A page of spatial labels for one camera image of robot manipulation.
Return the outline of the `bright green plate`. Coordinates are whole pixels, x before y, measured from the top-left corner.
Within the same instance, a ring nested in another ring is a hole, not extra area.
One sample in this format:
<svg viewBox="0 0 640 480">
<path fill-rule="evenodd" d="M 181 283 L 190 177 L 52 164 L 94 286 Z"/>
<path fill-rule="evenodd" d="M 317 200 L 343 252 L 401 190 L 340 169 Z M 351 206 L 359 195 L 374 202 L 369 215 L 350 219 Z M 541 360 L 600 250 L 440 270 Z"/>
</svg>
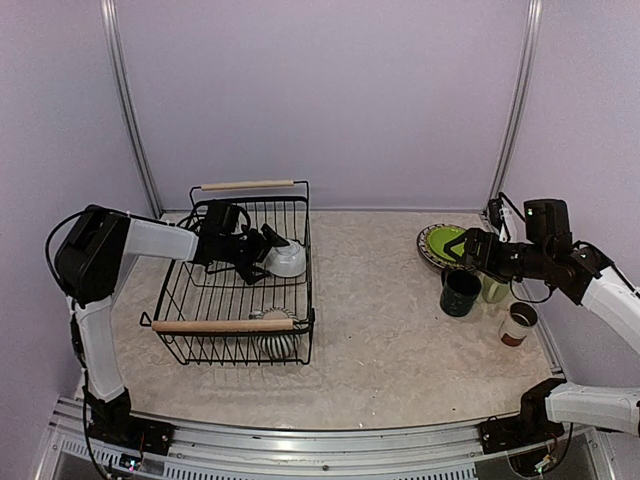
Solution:
<svg viewBox="0 0 640 480">
<path fill-rule="evenodd" d="M 426 237 L 426 244 L 430 251 L 440 259 L 442 254 L 446 253 L 443 250 L 443 244 L 452 236 L 458 235 L 460 232 L 464 232 L 465 229 L 454 225 L 441 225 L 436 226 L 431 230 Z"/>
</svg>

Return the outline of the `white ceramic bowl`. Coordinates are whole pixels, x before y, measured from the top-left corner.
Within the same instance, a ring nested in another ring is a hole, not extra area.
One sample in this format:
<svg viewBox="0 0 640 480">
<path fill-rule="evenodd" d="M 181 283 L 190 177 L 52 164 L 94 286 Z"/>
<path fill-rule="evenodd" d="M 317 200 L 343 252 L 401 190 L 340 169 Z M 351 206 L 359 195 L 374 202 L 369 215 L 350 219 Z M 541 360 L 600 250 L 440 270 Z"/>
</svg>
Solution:
<svg viewBox="0 0 640 480">
<path fill-rule="evenodd" d="M 286 246 L 274 246 L 264 260 L 264 266 L 272 275 L 280 278 L 295 278 L 306 271 L 306 251 L 295 240 Z"/>
</svg>

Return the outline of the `dark green mug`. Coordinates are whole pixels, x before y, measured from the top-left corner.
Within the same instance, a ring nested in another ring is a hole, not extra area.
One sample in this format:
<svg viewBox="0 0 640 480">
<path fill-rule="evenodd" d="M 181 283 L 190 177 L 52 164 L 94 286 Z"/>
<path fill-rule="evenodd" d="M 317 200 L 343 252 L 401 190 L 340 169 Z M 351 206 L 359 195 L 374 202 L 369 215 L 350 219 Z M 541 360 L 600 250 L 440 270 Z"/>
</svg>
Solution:
<svg viewBox="0 0 640 480">
<path fill-rule="evenodd" d="M 480 278 L 466 270 L 443 270 L 441 284 L 440 308 L 454 318 L 468 315 L 482 290 Z"/>
</svg>

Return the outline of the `black wire dish rack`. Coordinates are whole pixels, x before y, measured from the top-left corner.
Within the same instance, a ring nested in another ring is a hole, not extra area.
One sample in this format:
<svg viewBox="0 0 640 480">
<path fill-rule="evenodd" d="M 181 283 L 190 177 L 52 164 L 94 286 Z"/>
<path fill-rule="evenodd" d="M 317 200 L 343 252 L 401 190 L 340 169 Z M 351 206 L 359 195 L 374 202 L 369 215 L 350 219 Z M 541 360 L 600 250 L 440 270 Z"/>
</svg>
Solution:
<svg viewBox="0 0 640 480">
<path fill-rule="evenodd" d="M 270 225 L 288 241 L 306 251 L 306 271 L 295 278 L 272 275 L 247 285 L 234 267 L 225 262 L 209 266 L 172 261 L 152 313 L 143 313 L 140 324 L 151 329 L 181 365 L 189 364 L 299 364 L 311 360 L 315 323 L 310 228 L 310 186 L 306 180 L 281 181 L 273 193 L 258 188 L 245 196 L 205 197 L 205 186 L 190 191 L 192 208 L 179 221 L 192 228 L 203 219 L 205 204 L 224 201 L 243 211 L 238 224 L 259 229 Z M 295 330 L 289 318 L 251 320 L 249 313 L 271 308 L 292 311 L 303 323 Z M 288 360 L 271 361 L 256 344 L 260 336 L 295 334 L 298 344 Z"/>
</svg>

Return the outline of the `light green mug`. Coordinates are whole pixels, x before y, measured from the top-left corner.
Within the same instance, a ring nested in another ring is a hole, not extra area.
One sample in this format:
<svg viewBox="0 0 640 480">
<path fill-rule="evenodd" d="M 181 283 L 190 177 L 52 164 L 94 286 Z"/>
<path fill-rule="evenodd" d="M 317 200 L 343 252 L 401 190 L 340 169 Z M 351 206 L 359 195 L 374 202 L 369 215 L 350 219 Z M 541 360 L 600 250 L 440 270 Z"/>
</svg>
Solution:
<svg viewBox="0 0 640 480">
<path fill-rule="evenodd" d="M 502 302 L 510 293 L 508 283 L 501 283 L 493 278 L 484 275 L 482 278 L 481 297 L 487 304 L 497 304 Z"/>
</svg>

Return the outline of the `white brown cup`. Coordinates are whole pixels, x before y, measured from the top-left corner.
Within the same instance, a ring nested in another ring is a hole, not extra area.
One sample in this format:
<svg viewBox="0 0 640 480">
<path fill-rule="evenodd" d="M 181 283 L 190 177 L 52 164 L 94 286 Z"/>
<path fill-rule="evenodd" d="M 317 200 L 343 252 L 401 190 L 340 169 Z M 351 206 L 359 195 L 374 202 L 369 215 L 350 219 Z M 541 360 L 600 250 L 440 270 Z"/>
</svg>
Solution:
<svg viewBox="0 0 640 480">
<path fill-rule="evenodd" d="M 535 309 L 524 302 L 512 303 L 508 317 L 499 329 L 500 341 L 509 347 L 520 346 L 538 322 Z"/>
</svg>

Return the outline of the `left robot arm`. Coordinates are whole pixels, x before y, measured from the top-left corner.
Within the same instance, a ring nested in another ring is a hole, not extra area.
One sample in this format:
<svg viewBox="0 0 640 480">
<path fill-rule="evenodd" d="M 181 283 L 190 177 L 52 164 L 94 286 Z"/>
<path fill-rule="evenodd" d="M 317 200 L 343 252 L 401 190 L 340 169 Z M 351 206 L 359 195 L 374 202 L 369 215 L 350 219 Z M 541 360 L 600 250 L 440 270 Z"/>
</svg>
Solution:
<svg viewBox="0 0 640 480">
<path fill-rule="evenodd" d="M 205 204 L 192 228 L 89 205 L 66 219 L 70 225 L 57 252 L 47 252 L 50 273 L 70 310 L 74 353 L 84 370 L 83 397 L 91 408 L 96 437 L 130 445 L 143 427 L 117 365 L 112 334 L 113 294 L 125 256 L 165 258 L 209 266 L 225 262 L 247 284 L 265 277 L 259 269 L 270 251 L 288 242 L 269 225 L 240 226 L 240 207 L 218 200 Z"/>
</svg>

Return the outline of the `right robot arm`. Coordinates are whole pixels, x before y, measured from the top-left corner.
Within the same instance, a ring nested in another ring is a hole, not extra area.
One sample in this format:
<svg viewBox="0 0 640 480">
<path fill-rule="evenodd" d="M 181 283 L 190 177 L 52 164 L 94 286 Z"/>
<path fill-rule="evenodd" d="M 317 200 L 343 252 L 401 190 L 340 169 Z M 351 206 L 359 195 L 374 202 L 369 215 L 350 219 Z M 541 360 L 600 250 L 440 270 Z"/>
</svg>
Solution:
<svg viewBox="0 0 640 480">
<path fill-rule="evenodd" d="M 456 262 L 501 283 L 540 280 L 599 317 L 633 349 L 639 347 L 639 289 L 594 245 L 576 241 L 560 199 L 524 204 L 526 239 L 504 242 L 498 234 L 470 228 L 445 243 Z M 487 453 L 559 438 L 564 424 L 591 425 L 636 436 L 639 391 L 591 387 L 550 378 L 526 391 L 520 411 L 479 424 Z"/>
</svg>

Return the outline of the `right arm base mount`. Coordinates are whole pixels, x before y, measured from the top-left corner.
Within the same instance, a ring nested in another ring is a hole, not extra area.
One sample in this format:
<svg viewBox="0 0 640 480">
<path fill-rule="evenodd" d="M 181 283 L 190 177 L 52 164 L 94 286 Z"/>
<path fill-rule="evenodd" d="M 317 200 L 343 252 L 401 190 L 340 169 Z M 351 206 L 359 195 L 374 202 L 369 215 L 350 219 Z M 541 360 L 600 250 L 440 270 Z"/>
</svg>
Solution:
<svg viewBox="0 0 640 480">
<path fill-rule="evenodd" d="M 559 439 L 565 433 L 561 423 L 549 419 L 545 400 L 565 380 L 549 378 L 524 392 L 516 415 L 489 417 L 477 425 L 484 454 L 512 450 Z"/>
</svg>

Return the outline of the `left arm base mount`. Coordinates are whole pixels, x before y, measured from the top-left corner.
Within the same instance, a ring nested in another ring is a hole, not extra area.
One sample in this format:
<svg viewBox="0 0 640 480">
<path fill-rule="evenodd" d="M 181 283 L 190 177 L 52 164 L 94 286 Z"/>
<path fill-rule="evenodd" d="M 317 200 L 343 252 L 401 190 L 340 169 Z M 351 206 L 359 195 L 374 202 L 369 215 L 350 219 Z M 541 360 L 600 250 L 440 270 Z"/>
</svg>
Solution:
<svg viewBox="0 0 640 480">
<path fill-rule="evenodd" d="M 98 399 L 88 386 L 83 387 L 83 394 L 91 410 L 89 438 L 142 453 L 168 454 L 175 426 L 133 415 L 127 388 L 110 401 Z"/>
</svg>

